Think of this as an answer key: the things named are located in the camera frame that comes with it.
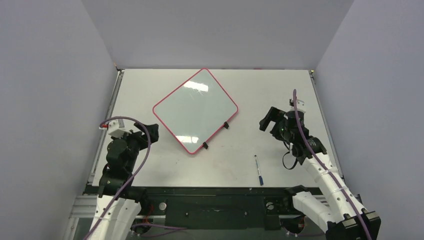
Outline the pink-framed whiteboard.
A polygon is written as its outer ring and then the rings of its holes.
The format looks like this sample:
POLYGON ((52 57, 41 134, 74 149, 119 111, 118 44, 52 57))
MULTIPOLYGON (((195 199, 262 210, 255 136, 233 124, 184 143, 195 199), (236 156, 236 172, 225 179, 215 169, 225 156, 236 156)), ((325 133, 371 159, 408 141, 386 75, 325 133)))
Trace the pink-framed whiteboard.
POLYGON ((194 155, 239 111, 207 68, 198 70, 152 107, 152 113, 194 155))

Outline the white marker pen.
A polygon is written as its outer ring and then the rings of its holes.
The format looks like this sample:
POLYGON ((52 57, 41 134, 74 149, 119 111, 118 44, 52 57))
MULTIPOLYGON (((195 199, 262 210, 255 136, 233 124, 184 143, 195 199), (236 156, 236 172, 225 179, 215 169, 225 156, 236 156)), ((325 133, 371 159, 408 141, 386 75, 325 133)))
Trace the white marker pen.
POLYGON ((259 176, 262 176, 262 174, 261 174, 261 170, 260 170, 260 164, 259 164, 258 156, 255 154, 255 155, 254 155, 254 158, 255 158, 255 164, 256 164, 256 169, 257 169, 258 177, 259 177, 259 176))

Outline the blue marker cap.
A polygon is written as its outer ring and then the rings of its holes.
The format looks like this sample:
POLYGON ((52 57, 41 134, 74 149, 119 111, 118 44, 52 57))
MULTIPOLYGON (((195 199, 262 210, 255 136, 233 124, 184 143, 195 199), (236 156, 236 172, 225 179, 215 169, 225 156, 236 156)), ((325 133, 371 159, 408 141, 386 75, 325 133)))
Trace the blue marker cap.
POLYGON ((262 176, 259 176, 258 179, 259 179, 260 186, 263 186, 264 185, 263 177, 262 176))

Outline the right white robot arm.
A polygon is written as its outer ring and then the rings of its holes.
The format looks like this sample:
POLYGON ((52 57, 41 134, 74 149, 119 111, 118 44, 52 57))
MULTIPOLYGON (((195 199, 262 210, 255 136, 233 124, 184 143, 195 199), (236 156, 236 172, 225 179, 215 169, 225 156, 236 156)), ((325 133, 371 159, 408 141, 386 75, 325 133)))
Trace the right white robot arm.
POLYGON ((304 116, 304 112, 294 108, 283 111, 272 106, 259 122, 261 131, 275 123, 270 134, 290 148, 290 154, 313 178, 326 200, 322 203, 306 187, 298 185, 286 190, 290 195, 282 199, 283 209, 289 214, 301 212, 319 226, 328 240, 377 239, 380 216, 369 211, 349 190, 323 143, 309 134, 304 116))

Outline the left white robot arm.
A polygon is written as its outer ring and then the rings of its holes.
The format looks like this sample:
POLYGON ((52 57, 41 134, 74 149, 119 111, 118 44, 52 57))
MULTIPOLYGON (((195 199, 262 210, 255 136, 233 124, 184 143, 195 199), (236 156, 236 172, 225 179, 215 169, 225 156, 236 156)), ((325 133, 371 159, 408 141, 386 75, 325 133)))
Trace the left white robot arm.
POLYGON ((85 240, 124 240, 137 215, 151 206, 146 188, 132 185, 140 168, 135 168, 139 152, 150 150, 159 139, 158 124, 135 122, 138 131, 126 129, 123 119, 103 123, 111 142, 106 148, 106 164, 99 180, 96 207, 85 240))

